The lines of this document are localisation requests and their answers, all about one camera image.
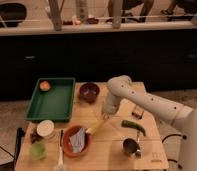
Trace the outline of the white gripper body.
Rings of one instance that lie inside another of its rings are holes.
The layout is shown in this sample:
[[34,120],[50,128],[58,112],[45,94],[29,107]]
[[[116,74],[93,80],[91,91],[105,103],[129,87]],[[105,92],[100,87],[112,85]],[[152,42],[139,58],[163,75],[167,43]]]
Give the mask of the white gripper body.
[[121,98],[108,93],[102,105],[102,111],[108,115],[115,115],[120,107]]

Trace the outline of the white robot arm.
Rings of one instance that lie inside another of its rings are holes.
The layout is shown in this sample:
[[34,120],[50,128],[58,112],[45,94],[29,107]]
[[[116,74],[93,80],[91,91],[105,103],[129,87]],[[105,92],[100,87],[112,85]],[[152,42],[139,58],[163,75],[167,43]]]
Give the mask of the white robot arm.
[[110,78],[106,86],[108,93],[102,105],[103,113],[115,115],[121,100],[127,99],[159,117],[184,136],[180,144],[177,171],[197,171],[197,108],[139,92],[134,89],[127,75]]

